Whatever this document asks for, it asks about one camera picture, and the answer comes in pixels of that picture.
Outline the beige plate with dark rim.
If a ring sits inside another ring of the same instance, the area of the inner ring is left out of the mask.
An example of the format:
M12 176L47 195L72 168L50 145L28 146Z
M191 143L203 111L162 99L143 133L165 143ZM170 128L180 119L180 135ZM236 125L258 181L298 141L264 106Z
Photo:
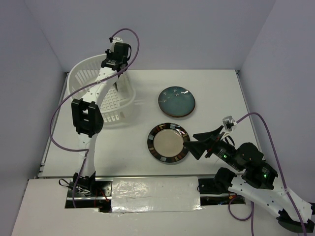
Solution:
M161 123L155 126L147 137L147 148L159 162L175 165L184 160L188 149L184 142L189 142L188 132L175 123Z

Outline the blue glazed ceramic plate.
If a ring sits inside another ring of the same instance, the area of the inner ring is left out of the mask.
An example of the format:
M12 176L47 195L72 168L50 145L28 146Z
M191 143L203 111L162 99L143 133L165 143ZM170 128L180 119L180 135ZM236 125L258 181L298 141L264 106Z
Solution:
M160 101L158 105L166 115L182 118L193 113L196 101L194 99L165 99Z

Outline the teal plate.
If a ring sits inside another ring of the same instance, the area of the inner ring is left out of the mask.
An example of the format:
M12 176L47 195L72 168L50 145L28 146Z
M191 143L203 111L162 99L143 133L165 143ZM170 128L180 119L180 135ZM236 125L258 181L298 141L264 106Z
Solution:
M159 94L157 102L163 113L175 118L188 116L196 106L193 94L180 86L165 88Z

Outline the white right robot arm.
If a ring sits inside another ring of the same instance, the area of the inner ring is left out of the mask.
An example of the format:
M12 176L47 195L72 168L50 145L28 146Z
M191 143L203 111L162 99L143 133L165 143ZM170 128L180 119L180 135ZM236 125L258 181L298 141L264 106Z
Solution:
M293 233L312 233L315 205L286 188L278 172L264 161L263 153L253 143L235 148L233 142L227 142L232 131L232 124L222 125L211 132L194 134L195 141L184 142L184 147L196 159L215 155L229 165L219 168L210 187L202 182L199 190L234 192L266 209L285 229Z

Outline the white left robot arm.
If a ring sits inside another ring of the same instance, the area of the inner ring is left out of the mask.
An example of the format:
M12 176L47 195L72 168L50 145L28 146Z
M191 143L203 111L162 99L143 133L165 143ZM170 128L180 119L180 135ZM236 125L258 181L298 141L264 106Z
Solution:
M100 106L111 88L117 88L120 72L130 59L131 46L115 37L111 48L106 50L106 58L101 62L96 85L80 98L71 102L72 120L79 138L79 148L84 151L83 164L73 176L74 185L80 192L90 196L96 191L95 145L98 133L103 129L104 119Z

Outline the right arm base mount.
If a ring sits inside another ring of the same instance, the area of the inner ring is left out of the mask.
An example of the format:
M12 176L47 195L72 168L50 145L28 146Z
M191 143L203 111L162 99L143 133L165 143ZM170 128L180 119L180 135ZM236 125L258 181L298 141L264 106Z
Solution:
M213 178L199 178L197 191L200 194L201 206L228 205L236 198L232 204L245 204L243 197L237 197L237 194L228 190L220 190L214 184Z

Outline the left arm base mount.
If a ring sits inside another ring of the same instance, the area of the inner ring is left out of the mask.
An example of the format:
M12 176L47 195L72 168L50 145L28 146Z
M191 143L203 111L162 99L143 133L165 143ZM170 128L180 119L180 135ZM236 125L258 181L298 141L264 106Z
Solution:
M77 185L74 197L72 197L74 180L60 178L58 184L63 188L67 188L64 208L96 208L98 211L105 213L112 211L112 180L96 179L92 190Z

